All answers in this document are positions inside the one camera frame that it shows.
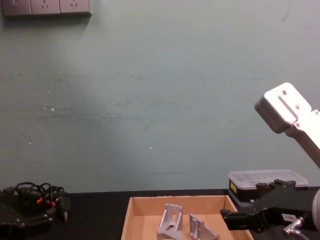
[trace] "yellow label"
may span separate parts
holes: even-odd
[[[237,188],[232,182],[230,182],[230,187],[235,193],[237,193]]]

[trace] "open cardboard box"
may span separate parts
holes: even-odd
[[[158,196],[130,198],[121,240],[157,240],[165,204],[183,207],[183,240],[193,239],[189,233],[189,214],[204,220],[206,227],[220,235],[220,240],[254,239],[248,230],[228,230],[220,210],[237,212],[229,196]]]

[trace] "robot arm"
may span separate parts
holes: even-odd
[[[320,168],[320,112],[293,85],[266,92],[254,108],[275,133],[294,138]]]

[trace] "painted wall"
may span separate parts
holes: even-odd
[[[295,140],[253,109],[291,82],[320,108],[316,0],[92,0],[91,18],[0,20],[0,187],[226,188],[289,168]]]

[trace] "metal angle bracket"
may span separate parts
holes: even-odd
[[[190,236],[195,240],[216,240],[219,234],[205,227],[205,221],[200,220],[194,214],[189,214]]]
[[[164,205],[160,228],[156,232],[157,240],[182,240],[183,215],[184,210],[182,206],[173,204]]]

